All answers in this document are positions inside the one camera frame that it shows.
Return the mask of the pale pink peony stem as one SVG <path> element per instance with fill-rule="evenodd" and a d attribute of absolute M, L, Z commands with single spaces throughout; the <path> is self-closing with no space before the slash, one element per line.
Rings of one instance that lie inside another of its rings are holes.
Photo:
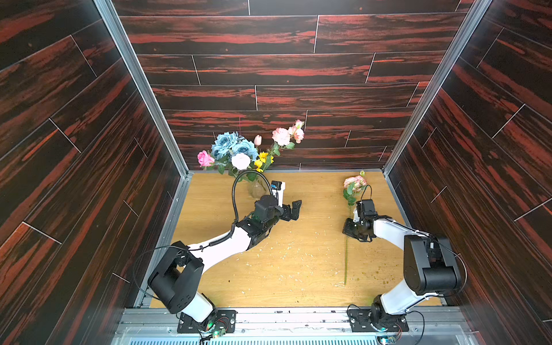
<path fill-rule="evenodd" d="M 351 214 L 354 212 L 354 207 L 356 205 L 359 195 L 363 195 L 363 192 L 366 191 L 367 181 L 365 179 L 365 172 L 361 171 L 358 175 L 346 178 L 344 181 L 343 197 L 345 198 L 349 211 Z M 349 237 L 345 239 L 345 250 L 344 250 L 344 285 L 347 284 L 348 280 L 348 257 L 349 257 Z"/>

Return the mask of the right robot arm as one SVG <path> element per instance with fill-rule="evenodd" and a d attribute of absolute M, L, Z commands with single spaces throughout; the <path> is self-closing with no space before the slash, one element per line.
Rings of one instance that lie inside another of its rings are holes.
<path fill-rule="evenodd" d="M 458 255 L 448 238 L 379 215 L 371 199 L 356 202 L 353 217 L 346 220 L 343 233 L 363 243 L 383 239 L 403 252 L 403 280 L 374 299 L 372 323 L 402 319 L 420 302 L 457 292 L 467 280 L 467 275 L 460 272 Z"/>

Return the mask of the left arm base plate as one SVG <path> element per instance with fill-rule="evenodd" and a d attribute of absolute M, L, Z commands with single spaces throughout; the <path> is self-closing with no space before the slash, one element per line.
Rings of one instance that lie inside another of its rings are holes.
<path fill-rule="evenodd" d="M 232 309 L 214 309 L 202 322 L 197 322 L 191 316 L 181 312 L 177 333 L 223 336 L 235 332 L 237 311 Z"/>

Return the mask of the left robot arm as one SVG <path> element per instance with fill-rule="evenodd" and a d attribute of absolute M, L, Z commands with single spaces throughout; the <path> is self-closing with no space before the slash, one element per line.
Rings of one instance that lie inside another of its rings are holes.
<path fill-rule="evenodd" d="M 172 314 L 182 313 L 210 326 L 216 307 L 198 292 L 203 274 L 224 260 L 257 246 L 279 221 L 296 221 L 302 201 L 284 205 L 271 195 L 254 203 L 254 211 L 234 222 L 228 232 L 200 244 L 178 241 L 169 246 L 150 274 L 148 287 Z"/>

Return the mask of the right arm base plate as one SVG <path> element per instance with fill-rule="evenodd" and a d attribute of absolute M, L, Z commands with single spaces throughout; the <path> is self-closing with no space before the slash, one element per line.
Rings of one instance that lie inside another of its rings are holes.
<path fill-rule="evenodd" d="M 385 313 L 382 307 L 358 307 L 354 304 L 346 309 L 349 325 L 354 333 L 361 332 L 408 332 L 406 315 L 391 315 Z"/>

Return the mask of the pink peony spray stem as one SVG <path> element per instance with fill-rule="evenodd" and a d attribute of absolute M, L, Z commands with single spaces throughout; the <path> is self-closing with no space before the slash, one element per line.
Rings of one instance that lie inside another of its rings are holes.
<path fill-rule="evenodd" d="M 270 148 L 270 155 L 280 156 L 283 150 L 294 150 L 295 146 L 304 140 L 304 122 L 297 120 L 289 128 L 279 127 L 272 133 L 273 145 Z"/>

